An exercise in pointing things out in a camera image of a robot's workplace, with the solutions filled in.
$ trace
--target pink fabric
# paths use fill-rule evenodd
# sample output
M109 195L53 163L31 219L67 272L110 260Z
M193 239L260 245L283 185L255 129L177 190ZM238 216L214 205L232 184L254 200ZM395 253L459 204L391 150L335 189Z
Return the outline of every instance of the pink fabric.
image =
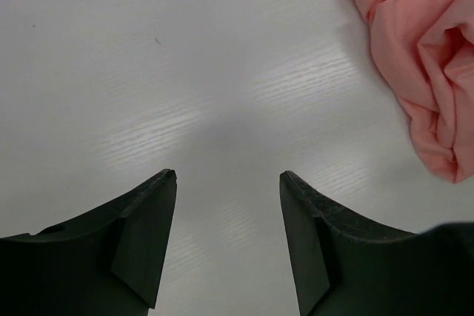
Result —
M416 152L453 183L474 174L474 0L355 0Z

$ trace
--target textured black surface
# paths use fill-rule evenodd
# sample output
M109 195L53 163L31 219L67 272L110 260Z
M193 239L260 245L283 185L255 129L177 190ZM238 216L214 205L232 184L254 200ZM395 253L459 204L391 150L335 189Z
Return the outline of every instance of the textured black surface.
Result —
M37 235L0 239L8 316L145 316L156 303L176 200L164 170Z
M474 315L474 223L414 235L337 204L292 172L280 188L302 316ZM320 246L324 264L308 244Z

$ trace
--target white table surface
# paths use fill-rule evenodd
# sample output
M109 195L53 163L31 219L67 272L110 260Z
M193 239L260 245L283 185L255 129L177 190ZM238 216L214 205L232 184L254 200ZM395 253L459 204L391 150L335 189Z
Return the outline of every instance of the white table surface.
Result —
M474 218L415 155L352 0L0 0L0 234L178 174L150 315L297 316L294 170L413 232Z

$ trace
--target white wood grain surface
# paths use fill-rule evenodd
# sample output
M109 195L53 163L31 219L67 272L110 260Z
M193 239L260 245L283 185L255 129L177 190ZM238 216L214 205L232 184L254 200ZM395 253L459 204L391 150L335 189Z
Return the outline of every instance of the white wood grain surface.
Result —
M474 218L474 180L416 157L352 0L0 0L0 162L2 236L177 171L150 315L298 314L286 169L398 228Z

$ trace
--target fabric fold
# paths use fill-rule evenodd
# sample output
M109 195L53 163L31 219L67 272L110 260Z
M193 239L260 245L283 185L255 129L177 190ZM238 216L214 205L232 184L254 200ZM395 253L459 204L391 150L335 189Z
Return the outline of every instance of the fabric fold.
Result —
M474 175L474 0L355 0L427 168Z

